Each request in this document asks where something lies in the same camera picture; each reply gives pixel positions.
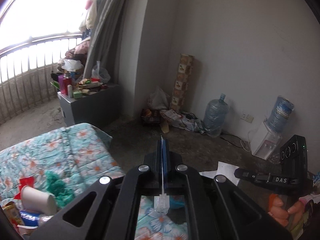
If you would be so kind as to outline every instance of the electrical outlet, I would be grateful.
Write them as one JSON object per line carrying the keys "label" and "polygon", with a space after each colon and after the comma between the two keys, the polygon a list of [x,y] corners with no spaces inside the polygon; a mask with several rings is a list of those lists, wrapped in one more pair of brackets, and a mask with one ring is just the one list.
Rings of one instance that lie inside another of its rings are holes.
{"label": "electrical outlet", "polygon": [[246,122],[252,123],[253,121],[253,116],[249,114],[245,114],[244,112],[241,113],[240,119],[245,120]]}
{"label": "electrical outlet", "polygon": [[245,114],[244,112],[242,112],[242,114],[240,115],[240,119],[242,120],[246,120],[247,119],[247,114]]}

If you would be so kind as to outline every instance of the black electronic device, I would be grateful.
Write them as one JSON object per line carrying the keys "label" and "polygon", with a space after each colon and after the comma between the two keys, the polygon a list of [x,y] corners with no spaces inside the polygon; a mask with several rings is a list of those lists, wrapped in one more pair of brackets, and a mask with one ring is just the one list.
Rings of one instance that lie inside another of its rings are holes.
{"label": "black electronic device", "polygon": [[308,179],[306,139],[294,135],[280,148],[281,174],[261,173],[237,169],[235,176],[240,179],[272,190],[276,194],[299,197],[312,192],[313,181]]}
{"label": "black electronic device", "polygon": [[[159,140],[157,150],[124,177],[101,177],[29,240],[134,239],[142,195],[184,195],[191,240],[289,240],[291,234],[225,176],[200,176]],[[0,210],[1,239],[19,240]]]}

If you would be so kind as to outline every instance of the white paper cup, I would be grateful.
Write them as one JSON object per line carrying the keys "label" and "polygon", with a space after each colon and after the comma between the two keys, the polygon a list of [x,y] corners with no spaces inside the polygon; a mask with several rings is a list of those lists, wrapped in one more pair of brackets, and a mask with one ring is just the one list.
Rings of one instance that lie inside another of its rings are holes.
{"label": "white paper cup", "polygon": [[57,212],[54,197],[35,188],[24,186],[21,189],[21,202],[25,209],[53,216]]}

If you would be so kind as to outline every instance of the metal bolt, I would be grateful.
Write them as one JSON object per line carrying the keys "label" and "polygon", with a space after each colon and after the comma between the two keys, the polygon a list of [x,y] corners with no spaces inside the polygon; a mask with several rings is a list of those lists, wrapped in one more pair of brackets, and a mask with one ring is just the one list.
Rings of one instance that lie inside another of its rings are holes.
{"label": "metal bolt", "polygon": [[139,171],[142,171],[142,172],[145,172],[145,171],[148,171],[149,170],[149,166],[148,165],[140,165],[139,168],[138,168]]}
{"label": "metal bolt", "polygon": [[226,182],[226,180],[227,180],[227,178],[223,175],[216,176],[216,181],[219,183],[224,183],[224,182]]}
{"label": "metal bolt", "polygon": [[179,164],[177,166],[177,170],[178,171],[186,171],[187,169],[188,169],[188,167],[186,165],[184,165],[184,164]]}
{"label": "metal bolt", "polygon": [[111,179],[110,179],[109,177],[107,177],[107,176],[101,177],[101,178],[99,179],[99,182],[100,182],[101,184],[108,184],[110,181],[111,181]]}

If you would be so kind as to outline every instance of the balcony railing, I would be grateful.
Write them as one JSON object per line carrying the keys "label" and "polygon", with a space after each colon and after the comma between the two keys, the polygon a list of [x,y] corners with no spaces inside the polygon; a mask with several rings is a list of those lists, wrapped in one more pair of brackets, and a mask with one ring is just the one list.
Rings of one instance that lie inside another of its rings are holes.
{"label": "balcony railing", "polygon": [[82,34],[59,33],[31,38],[0,50],[0,123],[33,104],[56,97],[50,75],[65,53],[81,42]]}

